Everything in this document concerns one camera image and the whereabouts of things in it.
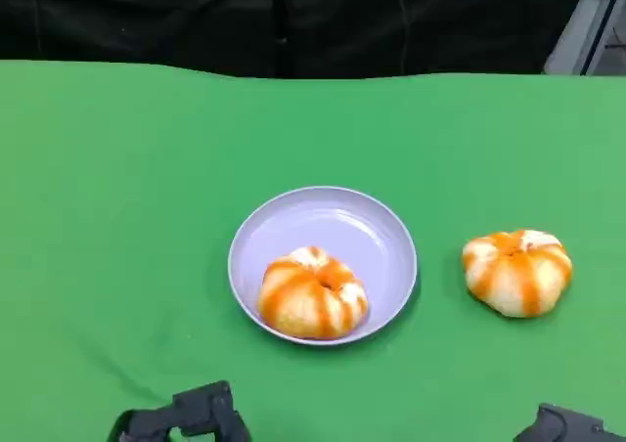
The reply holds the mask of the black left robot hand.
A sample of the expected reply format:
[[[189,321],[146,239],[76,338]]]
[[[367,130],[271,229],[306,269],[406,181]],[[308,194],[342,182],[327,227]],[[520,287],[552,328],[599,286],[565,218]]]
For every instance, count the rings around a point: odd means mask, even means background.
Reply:
[[[172,429],[187,438],[212,434],[215,441],[251,441],[226,380],[175,394],[170,404],[159,408],[123,412],[108,441],[166,442]]]

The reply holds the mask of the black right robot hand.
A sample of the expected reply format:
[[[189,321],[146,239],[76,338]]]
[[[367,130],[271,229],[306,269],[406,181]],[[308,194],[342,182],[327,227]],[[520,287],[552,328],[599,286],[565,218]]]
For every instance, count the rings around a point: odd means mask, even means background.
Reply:
[[[622,442],[625,437],[605,429],[604,421],[552,404],[539,405],[534,422],[514,442]]]

